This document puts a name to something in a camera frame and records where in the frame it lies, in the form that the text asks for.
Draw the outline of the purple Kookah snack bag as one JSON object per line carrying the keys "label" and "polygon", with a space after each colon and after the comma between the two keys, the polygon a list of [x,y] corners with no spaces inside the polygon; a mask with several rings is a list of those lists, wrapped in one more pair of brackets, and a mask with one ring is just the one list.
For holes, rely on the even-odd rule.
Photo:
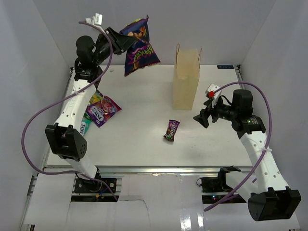
{"label": "purple Kookah snack bag", "polygon": [[137,40],[127,50],[125,58],[124,76],[160,63],[160,60],[150,44],[150,34],[148,29],[149,16],[140,18],[126,25],[120,34],[134,37]]}

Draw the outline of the brown M&M's packet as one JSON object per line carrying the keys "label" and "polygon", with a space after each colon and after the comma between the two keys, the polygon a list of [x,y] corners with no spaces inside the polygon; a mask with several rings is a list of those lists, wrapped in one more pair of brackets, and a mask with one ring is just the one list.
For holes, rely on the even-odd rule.
{"label": "brown M&M's packet", "polygon": [[163,136],[167,141],[173,142],[175,138],[176,131],[180,125],[177,120],[169,120],[168,127],[165,135]]}

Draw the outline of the purple Fox's candy bag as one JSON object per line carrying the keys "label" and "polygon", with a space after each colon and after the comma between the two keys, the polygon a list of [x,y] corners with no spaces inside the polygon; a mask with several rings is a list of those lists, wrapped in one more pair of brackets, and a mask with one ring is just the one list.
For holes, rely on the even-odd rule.
{"label": "purple Fox's candy bag", "polygon": [[92,122],[100,128],[103,126],[112,116],[121,111],[121,107],[118,106],[110,97],[104,96],[101,104],[94,104],[87,106],[85,113],[91,118]]}

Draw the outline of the teal Fox's candy bag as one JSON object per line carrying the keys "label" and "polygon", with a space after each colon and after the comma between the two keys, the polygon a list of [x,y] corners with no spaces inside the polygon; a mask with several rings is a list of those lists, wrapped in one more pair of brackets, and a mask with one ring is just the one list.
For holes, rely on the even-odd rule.
{"label": "teal Fox's candy bag", "polygon": [[82,136],[84,136],[87,133],[91,122],[92,122],[91,118],[87,115],[87,113],[84,113],[79,132]]}

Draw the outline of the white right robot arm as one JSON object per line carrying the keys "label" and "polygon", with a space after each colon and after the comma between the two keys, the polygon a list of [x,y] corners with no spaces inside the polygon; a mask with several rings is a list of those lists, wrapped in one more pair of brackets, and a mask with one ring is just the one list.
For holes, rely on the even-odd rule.
{"label": "white right robot arm", "polygon": [[271,153],[266,146],[268,132],[260,117],[253,115],[253,96],[248,90],[235,90],[232,102],[224,104],[222,95],[215,94],[216,85],[205,92],[208,100],[205,108],[194,117],[203,127],[224,119],[231,122],[238,138],[244,146],[256,181],[245,175],[237,167],[221,168],[217,185],[223,192],[237,193],[246,202],[249,214],[255,221],[289,219],[301,201],[298,190],[292,190],[281,175]]}

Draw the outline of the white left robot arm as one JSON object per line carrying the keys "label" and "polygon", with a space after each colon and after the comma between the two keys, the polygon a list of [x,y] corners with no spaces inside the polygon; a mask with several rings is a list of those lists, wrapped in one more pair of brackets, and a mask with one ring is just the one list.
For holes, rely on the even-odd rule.
{"label": "white left robot arm", "polygon": [[45,129],[52,153],[68,162],[91,192],[99,191],[103,185],[98,168],[86,155],[87,141],[80,134],[82,118],[99,85],[95,79],[103,73],[100,64],[111,54],[126,52],[136,41],[136,37],[119,34],[110,27],[96,41],[90,36],[79,37],[76,41],[73,96],[55,123]]}

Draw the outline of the beige paper bag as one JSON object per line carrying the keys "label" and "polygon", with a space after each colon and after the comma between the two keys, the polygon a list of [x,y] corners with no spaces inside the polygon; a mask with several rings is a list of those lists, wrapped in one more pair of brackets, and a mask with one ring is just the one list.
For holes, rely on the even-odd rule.
{"label": "beige paper bag", "polygon": [[173,108],[192,110],[200,79],[201,50],[182,50],[177,44],[173,71]]}

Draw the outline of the blue label right corner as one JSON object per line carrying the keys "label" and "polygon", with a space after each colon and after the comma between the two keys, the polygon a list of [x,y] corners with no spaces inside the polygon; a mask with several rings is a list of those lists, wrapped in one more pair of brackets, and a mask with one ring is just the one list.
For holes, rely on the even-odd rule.
{"label": "blue label right corner", "polygon": [[233,65],[217,65],[218,69],[233,69]]}

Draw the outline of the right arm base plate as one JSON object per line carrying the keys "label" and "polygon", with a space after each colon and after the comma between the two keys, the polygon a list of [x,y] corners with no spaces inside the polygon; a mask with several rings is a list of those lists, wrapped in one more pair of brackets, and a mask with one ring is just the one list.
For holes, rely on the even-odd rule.
{"label": "right arm base plate", "polygon": [[223,188],[217,177],[202,177],[196,181],[196,184],[201,188],[204,205],[217,202],[232,190],[230,187]]}

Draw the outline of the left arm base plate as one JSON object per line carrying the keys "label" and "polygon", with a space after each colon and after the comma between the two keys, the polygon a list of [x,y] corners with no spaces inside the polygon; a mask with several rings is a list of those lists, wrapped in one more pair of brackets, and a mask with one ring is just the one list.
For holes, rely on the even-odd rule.
{"label": "left arm base plate", "polygon": [[72,202],[116,202],[107,187],[100,182],[76,178],[71,196]]}

